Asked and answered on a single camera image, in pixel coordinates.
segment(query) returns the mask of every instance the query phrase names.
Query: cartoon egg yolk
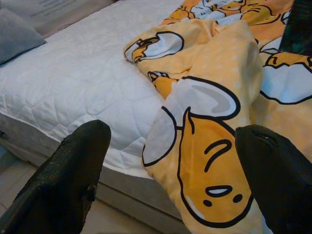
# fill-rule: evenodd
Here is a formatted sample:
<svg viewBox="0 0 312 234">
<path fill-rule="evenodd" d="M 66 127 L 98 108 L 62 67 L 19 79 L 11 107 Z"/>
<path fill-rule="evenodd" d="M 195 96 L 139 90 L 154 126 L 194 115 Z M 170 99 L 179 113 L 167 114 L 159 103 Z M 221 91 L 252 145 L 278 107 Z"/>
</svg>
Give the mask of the cartoon egg yolk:
<svg viewBox="0 0 312 234">
<path fill-rule="evenodd" d="M 252 202 L 230 130 L 225 123 L 186 113 L 178 172 L 181 195 L 191 214 L 207 226 L 238 222 Z"/>
</svg>

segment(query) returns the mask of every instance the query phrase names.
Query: yellow blanket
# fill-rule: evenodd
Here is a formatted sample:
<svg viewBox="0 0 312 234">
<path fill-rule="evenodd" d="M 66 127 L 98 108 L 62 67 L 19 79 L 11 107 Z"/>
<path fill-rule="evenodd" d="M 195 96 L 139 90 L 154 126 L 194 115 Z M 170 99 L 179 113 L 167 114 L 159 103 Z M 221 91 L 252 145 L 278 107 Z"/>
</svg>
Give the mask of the yellow blanket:
<svg viewBox="0 0 312 234">
<path fill-rule="evenodd" d="M 165 99 L 143 165 L 192 233 L 262 233 L 236 127 L 267 126 L 312 159 L 312 61 L 278 52 L 292 3 L 186 0 L 124 50 Z"/>
</svg>

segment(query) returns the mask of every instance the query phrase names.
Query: floor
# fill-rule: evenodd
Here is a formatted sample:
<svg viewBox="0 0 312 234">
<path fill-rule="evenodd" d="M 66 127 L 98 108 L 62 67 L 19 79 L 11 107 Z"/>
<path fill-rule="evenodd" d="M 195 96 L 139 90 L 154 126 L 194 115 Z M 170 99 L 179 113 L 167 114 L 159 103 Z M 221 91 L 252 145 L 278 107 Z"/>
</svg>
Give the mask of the floor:
<svg viewBox="0 0 312 234">
<path fill-rule="evenodd" d="M 0 146 L 0 216 L 16 194 L 35 173 L 36 167 L 19 160 Z M 88 213 L 82 234 L 160 234 L 137 220 L 95 201 Z"/>
</svg>

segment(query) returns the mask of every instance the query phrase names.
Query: gray pillow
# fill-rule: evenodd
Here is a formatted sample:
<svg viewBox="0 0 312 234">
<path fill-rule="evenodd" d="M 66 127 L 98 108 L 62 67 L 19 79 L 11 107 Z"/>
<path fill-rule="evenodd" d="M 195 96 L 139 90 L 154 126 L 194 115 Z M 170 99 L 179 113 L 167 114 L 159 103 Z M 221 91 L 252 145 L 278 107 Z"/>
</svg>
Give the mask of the gray pillow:
<svg viewBox="0 0 312 234">
<path fill-rule="evenodd" d="M 29 23 L 0 9 L 0 64 L 42 44 L 43 37 Z"/>
</svg>

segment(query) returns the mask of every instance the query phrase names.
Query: quilted pattern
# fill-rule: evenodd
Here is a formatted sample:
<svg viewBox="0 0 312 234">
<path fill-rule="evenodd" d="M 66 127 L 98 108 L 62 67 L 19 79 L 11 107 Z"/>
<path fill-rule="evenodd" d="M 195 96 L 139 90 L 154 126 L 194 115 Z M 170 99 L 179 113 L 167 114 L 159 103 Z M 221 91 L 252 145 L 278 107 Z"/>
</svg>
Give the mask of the quilted pattern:
<svg viewBox="0 0 312 234">
<path fill-rule="evenodd" d="M 47 44 L 0 68 L 0 114 L 59 142 L 81 124 L 100 119 L 112 130 L 104 166 L 148 177 L 140 156 L 163 100 L 125 61 L 122 49 L 181 2 L 118 1 L 50 36 Z M 0 126 L 9 125 L 1 119 Z M 11 137 L 23 134 L 16 126 L 7 129 Z"/>
</svg>

